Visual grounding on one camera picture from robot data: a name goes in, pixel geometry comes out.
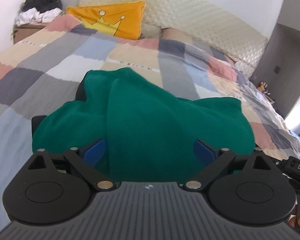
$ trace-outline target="green cloth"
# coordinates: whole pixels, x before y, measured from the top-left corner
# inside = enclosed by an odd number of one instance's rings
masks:
[[[193,153],[197,138],[237,154],[255,146],[235,98],[176,98],[130,68],[89,71],[84,90],[86,102],[68,102],[41,122],[33,150],[62,153],[106,138],[95,168],[114,181],[183,183],[203,168]]]

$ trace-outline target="bed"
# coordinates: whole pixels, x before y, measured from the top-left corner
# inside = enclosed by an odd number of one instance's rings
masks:
[[[122,1],[134,0],[80,0],[80,5]],[[89,70],[130,67],[151,83],[190,100],[237,98],[257,145],[267,155],[300,159],[299,141],[247,78],[266,38],[204,0],[145,1],[145,23],[174,28],[165,29],[162,39],[117,38],[84,28],[78,19],[64,15],[0,53],[0,231],[9,223],[2,193],[32,154],[31,118],[51,114],[74,100]],[[194,5],[207,13],[193,12],[189,17]]]

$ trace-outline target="pile of clothes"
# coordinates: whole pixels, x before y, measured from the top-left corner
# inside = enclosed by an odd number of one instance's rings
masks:
[[[50,23],[63,14],[60,0],[26,0],[20,14],[16,17],[16,26],[24,24]]]

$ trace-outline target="crown print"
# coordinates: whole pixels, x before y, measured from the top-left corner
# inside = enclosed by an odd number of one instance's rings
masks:
[[[117,32],[119,25],[120,25],[121,21],[125,18],[125,16],[124,15],[121,16],[120,20],[118,22],[116,22],[115,24],[110,24],[110,23],[107,23],[105,21],[105,19],[103,18],[105,14],[106,14],[106,11],[101,10],[99,12],[100,19],[97,20],[95,23],[93,23],[92,26],[94,29],[96,29],[98,31],[101,31],[103,33],[107,33],[107,34],[113,36]]]

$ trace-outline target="gray ribbed plate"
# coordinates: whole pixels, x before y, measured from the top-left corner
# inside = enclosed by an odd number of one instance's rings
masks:
[[[12,222],[0,240],[299,240],[286,223],[264,228],[232,223],[216,214],[200,193],[177,183],[123,182],[98,193],[77,217],[32,227]]]

